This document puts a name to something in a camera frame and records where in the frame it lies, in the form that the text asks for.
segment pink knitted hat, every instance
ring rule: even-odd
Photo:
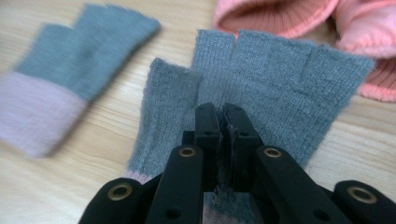
[[[340,0],[333,16],[337,48],[378,59],[358,94],[396,102],[396,0]]]
[[[218,0],[213,26],[237,35],[258,30],[288,38],[301,36],[326,21],[338,0]]]

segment pink knitted cuff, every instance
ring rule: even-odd
[[[396,102],[396,58],[380,60],[359,87],[358,94],[384,102]]]
[[[218,0],[213,26],[237,35],[239,29],[298,37],[326,21],[338,0]]]
[[[396,0],[340,0],[333,16],[337,48],[377,59],[396,56]]]
[[[30,157],[56,147],[87,104],[48,81],[10,73],[0,79],[0,139]]]

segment brass grommet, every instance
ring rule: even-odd
[[[347,188],[346,191],[352,198],[358,200],[361,203],[376,203],[378,201],[372,192],[361,187],[352,186]]]
[[[132,186],[123,182],[111,188],[107,193],[107,197],[112,201],[119,201],[128,197],[131,193]]]
[[[195,155],[195,150],[192,147],[183,147],[178,154],[182,157],[191,157]]]
[[[264,150],[264,153],[265,153],[265,155],[267,155],[268,157],[272,157],[272,158],[279,158],[279,157],[282,156],[282,152],[280,152],[280,151],[277,150],[277,149],[271,148],[271,147],[266,148],[266,149]]]

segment table surface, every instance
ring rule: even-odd
[[[54,155],[26,159],[0,143],[0,223],[78,222],[97,190],[125,171],[139,128],[150,63],[160,57],[190,66],[197,29],[211,27],[215,7],[214,0],[111,3],[158,19],[161,31],[134,54]],[[0,74],[23,57],[43,23],[71,25],[84,4],[79,0],[2,0]],[[334,37],[322,24],[304,38],[332,45]],[[338,181],[356,179],[396,201],[395,117],[396,104],[354,96],[305,170],[327,189]]]

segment knitted fabric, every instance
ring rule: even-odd
[[[153,62],[127,175],[146,182],[160,174],[182,132],[192,130],[193,109],[206,102],[242,106],[264,144],[305,166],[372,68],[369,59],[308,42],[242,31],[235,43],[232,35],[201,31],[191,69]],[[248,196],[230,189],[216,200],[206,194],[204,223],[254,223],[248,207]]]
[[[333,17],[341,36],[337,48],[378,59],[358,93],[396,102],[396,1],[340,0]]]
[[[94,5],[73,29],[44,27],[15,72],[0,79],[0,138],[28,156],[49,154],[158,28],[136,11]]]
[[[237,35],[239,29],[298,37],[326,21],[338,0],[218,0],[213,26]]]

